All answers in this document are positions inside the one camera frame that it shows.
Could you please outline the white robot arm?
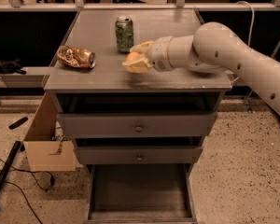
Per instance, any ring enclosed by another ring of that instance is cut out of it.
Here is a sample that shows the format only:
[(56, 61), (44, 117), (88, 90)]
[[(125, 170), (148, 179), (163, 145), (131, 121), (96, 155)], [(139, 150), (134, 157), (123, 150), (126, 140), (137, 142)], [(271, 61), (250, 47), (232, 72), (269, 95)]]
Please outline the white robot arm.
[(152, 68), (198, 73), (230, 70), (280, 116), (280, 62), (250, 48), (218, 22), (203, 24), (194, 35), (166, 36), (134, 46), (122, 65), (131, 73)]

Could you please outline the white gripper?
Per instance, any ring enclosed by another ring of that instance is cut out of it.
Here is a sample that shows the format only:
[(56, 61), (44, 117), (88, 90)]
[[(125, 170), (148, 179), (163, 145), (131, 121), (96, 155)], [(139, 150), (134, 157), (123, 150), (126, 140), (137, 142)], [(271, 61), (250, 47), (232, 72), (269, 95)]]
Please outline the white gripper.
[(168, 48), (172, 39), (171, 36), (166, 36), (131, 47), (130, 52), (137, 52), (139, 55), (130, 62), (125, 60), (122, 65), (128, 72), (137, 74), (148, 72), (152, 65), (159, 72), (172, 71), (174, 68), (169, 62), (168, 55)]

